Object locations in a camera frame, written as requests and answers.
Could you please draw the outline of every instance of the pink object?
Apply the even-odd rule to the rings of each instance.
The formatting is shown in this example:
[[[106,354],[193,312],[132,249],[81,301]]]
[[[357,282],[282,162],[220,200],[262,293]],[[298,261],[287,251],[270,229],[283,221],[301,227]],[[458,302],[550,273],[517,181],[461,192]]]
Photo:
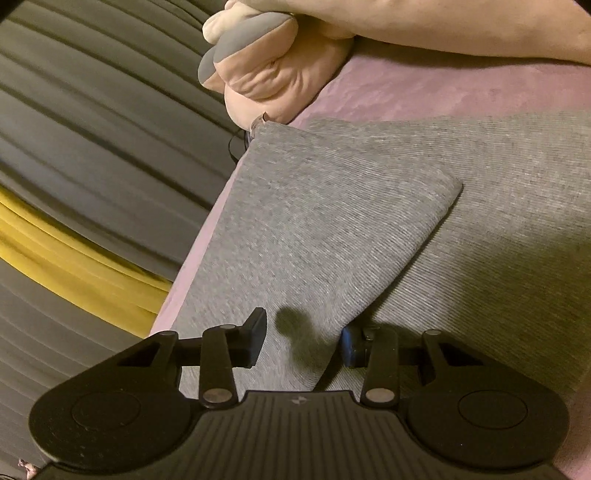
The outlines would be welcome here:
[[[589,108],[591,67],[476,58],[363,39],[339,74],[292,125],[302,128],[318,116],[399,121]],[[168,330],[178,315],[241,164],[199,232],[152,333]],[[591,372],[573,399],[570,414],[571,429],[556,465],[573,480],[591,480]]]

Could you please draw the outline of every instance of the silver screw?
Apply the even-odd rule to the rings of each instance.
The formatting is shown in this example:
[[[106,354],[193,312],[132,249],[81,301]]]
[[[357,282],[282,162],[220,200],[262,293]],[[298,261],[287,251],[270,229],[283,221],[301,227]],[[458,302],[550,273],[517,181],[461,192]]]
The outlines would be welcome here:
[[[372,388],[365,393],[365,398],[374,403],[388,403],[391,402],[395,396],[394,392],[387,388]]]
[[[232,399],[232,392],[225,388],[210,388],[203,394],[203,398],[209,403],[225,403]]]

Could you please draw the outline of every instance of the folded gray cloth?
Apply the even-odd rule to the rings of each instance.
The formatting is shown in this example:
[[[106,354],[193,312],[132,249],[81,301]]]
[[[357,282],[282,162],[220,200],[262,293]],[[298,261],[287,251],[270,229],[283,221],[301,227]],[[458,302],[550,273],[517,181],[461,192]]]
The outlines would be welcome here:
[[[569,398],[591,361],[591,114],[352,125],[316,120],[342,151],[394,153],[464,190],[404,275],[368,310],[440,327]],[[343,371],[331,388],[359,389]]]
[[[340,331],[399,275],[461,183],[422,159],[332,147],[309,132],[259,127],[173,326],[198,336],[266,308],[245,389],[309,390]],[[197,394],[197,369],[181,389]]]

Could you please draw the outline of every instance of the plush toy paw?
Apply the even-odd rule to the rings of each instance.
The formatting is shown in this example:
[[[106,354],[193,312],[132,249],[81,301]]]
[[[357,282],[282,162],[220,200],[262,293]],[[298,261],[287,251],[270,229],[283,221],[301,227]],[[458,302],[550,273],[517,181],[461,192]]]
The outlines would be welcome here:
[[[208,25],[231,27],[208,32],[216,44],[203,56],[199,82],[223,91],[228,114],[245,130],[263,113],[290,122],[346,60],[353,35],[311,17],[251,15],[241,5],[226,4]]]

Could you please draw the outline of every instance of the plush toy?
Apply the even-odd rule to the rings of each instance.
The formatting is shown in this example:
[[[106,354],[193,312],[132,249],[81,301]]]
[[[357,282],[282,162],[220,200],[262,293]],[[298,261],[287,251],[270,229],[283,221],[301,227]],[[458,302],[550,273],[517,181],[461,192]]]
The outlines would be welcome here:
[[[589,0],[243,1],[262,12],[311,15],[386,43],[591,64]]]
[[[203,25],[214,45],[199,82],[224,95],[230,118],[250,131],[257,118],[286,124],[345,62],[353,34],[305,15],[259,11],[236,0]]]

